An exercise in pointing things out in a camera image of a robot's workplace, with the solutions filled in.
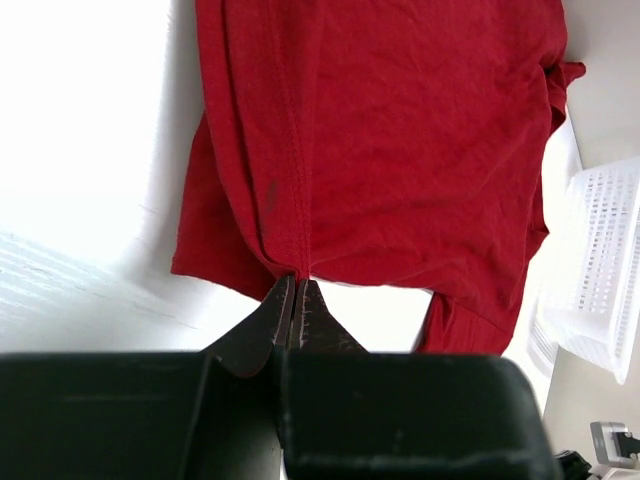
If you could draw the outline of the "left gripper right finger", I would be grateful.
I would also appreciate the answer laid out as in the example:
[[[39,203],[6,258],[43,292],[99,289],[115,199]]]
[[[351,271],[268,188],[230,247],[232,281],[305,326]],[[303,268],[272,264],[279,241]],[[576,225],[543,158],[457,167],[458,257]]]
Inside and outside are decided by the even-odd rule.
[[[498,356],[375,354],[302,282],[282,366],[291,479],[557,479],[520,368]]]

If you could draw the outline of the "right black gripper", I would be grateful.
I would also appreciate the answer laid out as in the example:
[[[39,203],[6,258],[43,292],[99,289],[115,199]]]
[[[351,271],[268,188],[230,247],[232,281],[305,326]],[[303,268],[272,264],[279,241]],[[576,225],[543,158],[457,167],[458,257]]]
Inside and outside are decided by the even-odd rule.
[[[591,477],[592,465],[575,450],[563,450],[555,455],[563,480],[587,480]]]

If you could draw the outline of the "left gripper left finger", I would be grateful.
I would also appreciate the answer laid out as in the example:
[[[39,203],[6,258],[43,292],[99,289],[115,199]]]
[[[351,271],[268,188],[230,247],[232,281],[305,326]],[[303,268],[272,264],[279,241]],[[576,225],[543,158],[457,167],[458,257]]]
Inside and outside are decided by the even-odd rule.
[[[276,479],[269,363],[296,283],[200,351],[1,358],[5,479]]]

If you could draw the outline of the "red t shirt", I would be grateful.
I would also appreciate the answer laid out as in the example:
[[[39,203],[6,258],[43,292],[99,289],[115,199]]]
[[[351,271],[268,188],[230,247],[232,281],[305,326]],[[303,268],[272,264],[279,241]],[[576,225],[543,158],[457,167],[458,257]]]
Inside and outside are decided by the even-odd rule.
[[[171,270],[429,290],[417,350],[503,353],[585,67],[559,1],[199,1],[204,113]]]

